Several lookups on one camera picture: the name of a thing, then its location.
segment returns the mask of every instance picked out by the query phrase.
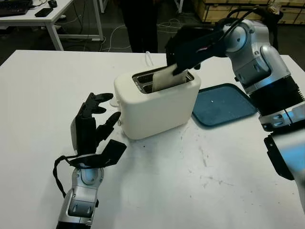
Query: white toaster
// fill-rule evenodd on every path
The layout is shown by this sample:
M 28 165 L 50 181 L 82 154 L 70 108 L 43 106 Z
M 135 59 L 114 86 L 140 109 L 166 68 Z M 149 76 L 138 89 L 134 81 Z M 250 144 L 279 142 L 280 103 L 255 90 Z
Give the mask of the white toaster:
M 186 123 L 191 117 L 201 79 L 186 75 L 186 83 L 152 92 L 154 69 L 126 73 L 114 81 L 123 131 L 130 139 L 141 139 Z

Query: phone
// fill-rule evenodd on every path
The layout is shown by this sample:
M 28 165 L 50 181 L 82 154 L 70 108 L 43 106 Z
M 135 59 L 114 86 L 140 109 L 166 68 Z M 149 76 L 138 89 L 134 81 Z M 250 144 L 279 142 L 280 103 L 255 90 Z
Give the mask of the phone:
M 49 13 L 51 13 L 52 11 L 53 11 L 53 8 L 43 8 L 40 11 L 38 11 L 37 13 L 35 13 L 35 17 L 43 18 L 43 17 L 47 16 Z

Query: computer mouse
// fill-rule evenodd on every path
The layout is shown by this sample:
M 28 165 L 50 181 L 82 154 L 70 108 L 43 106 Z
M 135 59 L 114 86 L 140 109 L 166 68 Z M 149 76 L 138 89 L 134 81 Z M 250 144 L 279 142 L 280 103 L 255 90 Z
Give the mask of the computer mouse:
M 57 7 L 57 1 L 56 0 L 50 0 L 50 1 L 48 1 L 48 4 L 51 8 L 56 8 Z

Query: white desk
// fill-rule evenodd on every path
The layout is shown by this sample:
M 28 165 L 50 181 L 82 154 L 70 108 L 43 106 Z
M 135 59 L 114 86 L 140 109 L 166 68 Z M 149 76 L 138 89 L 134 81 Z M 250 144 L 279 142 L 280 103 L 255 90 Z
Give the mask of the white desk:
M 38 0 L 34 0 L 34 5 L 39 5 Z M 57 7 L 46 17 L 37 18 L 35 13 L 40 11 L 42 8 L 49 8 L 48 2 L 29 10 L 25 15 L 9 16 L 0 18 L 0 26 L 45 26 L 48 29 L 49 35 L 52 39 L 54 47 L 56 50 L 63 51 L 63 47 L 60 38 L 81 38 L 81 39 L 100 39 L 103 41 L 102 25 L 99 15 L 99 8 L 97 0 L 93 0 L 95 18 L 97 22 L 97 28 L 99 35 L 58 35 L 54 27 L 54 23 L 58 18 L 67 10 L 67 8 L 73 3 L 73 0 L 57 0 Z
M 156 66 L 165 65 L 165 54 L 151 55 Z M 283 59 L 305 92 L 305 73 Z M 73 154 L 72 119 L 89 92 L 113 92 L 115 77 L 145 67 L 144 54 L 55 51 L 16 51 L 0 67 L 1 228 L 56 227 L 63 198 L 52 169 L 59 155 Z M 202 88 L 239 86 L 229 59 L 211 58 L 198 74 Z M 104 106 L 98 124 L 115 111 Z M 257 115 L 214 129 L 190 119 L 139 141 L 116 126 L 110 138 L 128 148 L 105 169 L 92 228 L 305 228 L 296 185 L 276 174 L 266 136 Z M 65 190 L 72 170 L 59 166 Z

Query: keyboard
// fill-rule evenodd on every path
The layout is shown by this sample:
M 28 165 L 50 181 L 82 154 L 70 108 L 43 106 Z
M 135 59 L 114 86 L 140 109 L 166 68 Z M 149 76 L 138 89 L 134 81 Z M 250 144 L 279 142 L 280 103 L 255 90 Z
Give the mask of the keyboard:
M 26 14 L 32 4 L 32 0 L 0 1 L 0 17 Z

